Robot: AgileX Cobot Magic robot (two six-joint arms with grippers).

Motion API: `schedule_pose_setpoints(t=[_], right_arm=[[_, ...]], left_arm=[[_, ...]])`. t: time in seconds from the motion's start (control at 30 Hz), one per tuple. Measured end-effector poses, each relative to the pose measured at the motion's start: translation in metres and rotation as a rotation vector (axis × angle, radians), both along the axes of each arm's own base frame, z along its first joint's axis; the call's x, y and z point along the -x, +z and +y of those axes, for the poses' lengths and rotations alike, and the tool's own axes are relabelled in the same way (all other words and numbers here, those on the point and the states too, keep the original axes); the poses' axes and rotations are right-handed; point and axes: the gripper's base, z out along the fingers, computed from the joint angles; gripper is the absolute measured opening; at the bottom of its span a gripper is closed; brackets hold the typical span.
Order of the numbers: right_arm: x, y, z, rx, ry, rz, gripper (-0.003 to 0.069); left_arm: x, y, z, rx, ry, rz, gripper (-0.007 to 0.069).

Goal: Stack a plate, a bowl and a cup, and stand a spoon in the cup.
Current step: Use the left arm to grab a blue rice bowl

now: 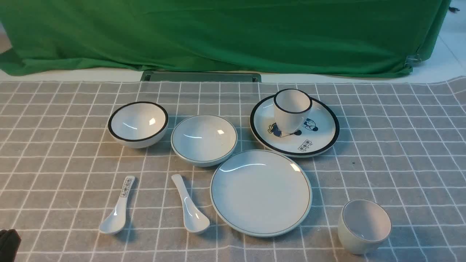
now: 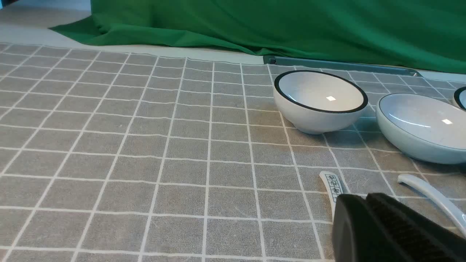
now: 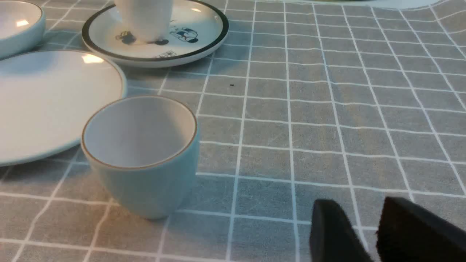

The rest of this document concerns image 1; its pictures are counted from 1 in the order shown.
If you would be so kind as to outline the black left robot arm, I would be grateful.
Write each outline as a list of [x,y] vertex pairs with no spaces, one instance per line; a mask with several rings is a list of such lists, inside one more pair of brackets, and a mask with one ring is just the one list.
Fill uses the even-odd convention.
[[15,229],[0,231],[0,261],[14,262],[21,243],[21,237]]

